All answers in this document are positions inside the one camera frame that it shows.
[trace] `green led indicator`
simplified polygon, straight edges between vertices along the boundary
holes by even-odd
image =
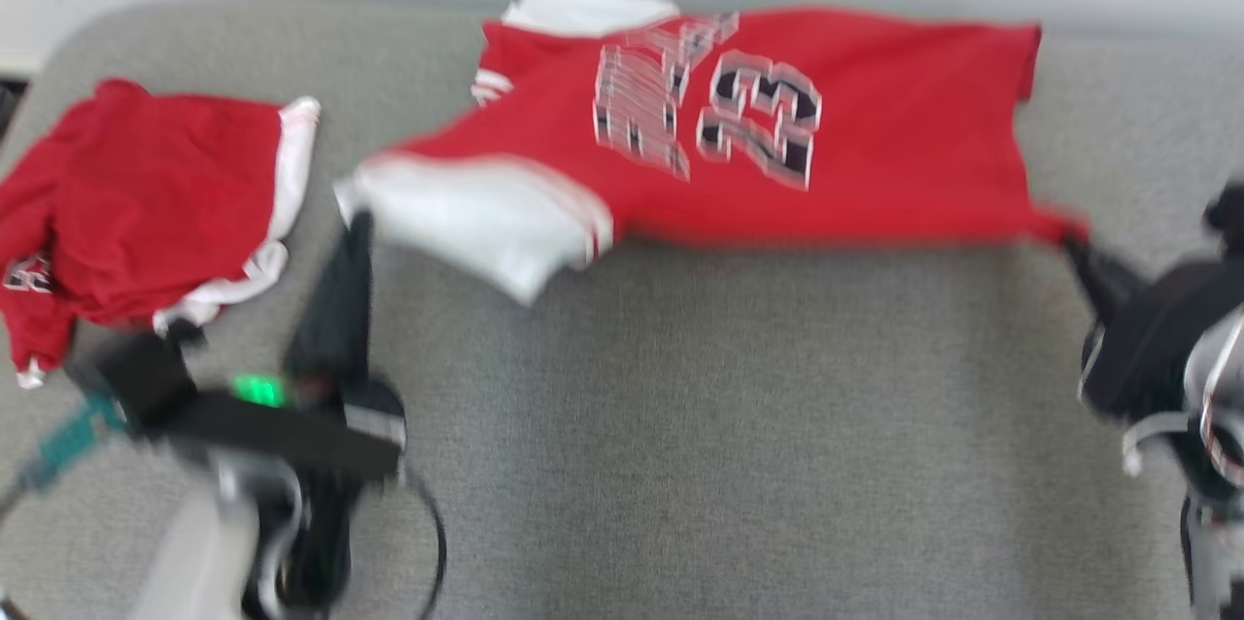
[[[243,401],[272,408],[284,407],[287,401],[280,377],[271,375],[239,375],[234,377],[234,395]]]

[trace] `gray fabric surface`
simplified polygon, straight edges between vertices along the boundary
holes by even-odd
[[[292,266],[209,329],[202,373],[277,356],[338,228],[330,181],[469,106],[478,20],[351,5],[134,10],[40,75],[4,164],[104,76],[325,115]],[[1244,139],[1244,55],[1050,35],[1016,117],[1035,193],[1152,268]],[[417,253],[377,256],[373,357],[444,507],[437,616],[1178,619],[1181,484],[1120,469],[1075,400],[1087,312],[1044,249],[687,251],[627,242],[525,310]],[[0,388],[0,476],[77,397]],[[188,477],[116,443],[0,532],[37,620],[122,619]],[[412,618],[430,523],[357,525],[342,619]]]

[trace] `red jersey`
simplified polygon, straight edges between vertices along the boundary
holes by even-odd
[[[628,233],[713,245],[1085,233],[1033,205],[1013,136],[1015,103],[1033,88],[1035,25],[779,10],[602,37],[501,22],[485,32],[476,87],[498,97],[364,162],[340,192],[345,208],[377,208],[381,233],[519,299],[532,299],[556,265],[590,263]],[[471,181],[473,166],[490,173]],[[506,186],[540,190],[525,202],[488,192],[505,168],[515,171]],[[549,268],[542,242],[524,250],[541,215],[577,224],[583,255],[557,242]],[[501,239],[490,225],[506,229]],[[537,278],[506,278],[499,256],[484,258],[500,251],[468,248],[476,233],[539,266]]]

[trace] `red fabric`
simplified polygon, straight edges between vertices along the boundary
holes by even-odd
[[[485,32],[480,67],[514,90],[393,148],[550,166],[605,200],[615,238],[1057,243],[1087,233],[1033,205],[1013,137],[1016,101],[1033,88],[1035,25],[782,10],[603,39],[499,22]],[[714,148],[725,141],[729,151]]]
[[[148,322],[208,280],[240,278],[267,234],[280,136],[274,105],[128,81],[73,106],[0,183],[0,311],[17,369],[57,367],[75,316]],[[51,293],[22,286],[35,254]]]

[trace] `clothing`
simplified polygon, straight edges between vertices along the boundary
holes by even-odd
[[[1011,132],[1035,25],[797,9],[598,37],[493,21],[485,35],[481,70],[509,87],[373,156],[337,195],[347,218],[371,208],[382,237],[524,303],[631,233],[689,245],[1086,234],[1033,205]]]
[[[271,286],[306,189],[320,103],[153,96],[112,80],[0,183],[0,311],[19,382],[65,357],[76,317],[210,321]]]

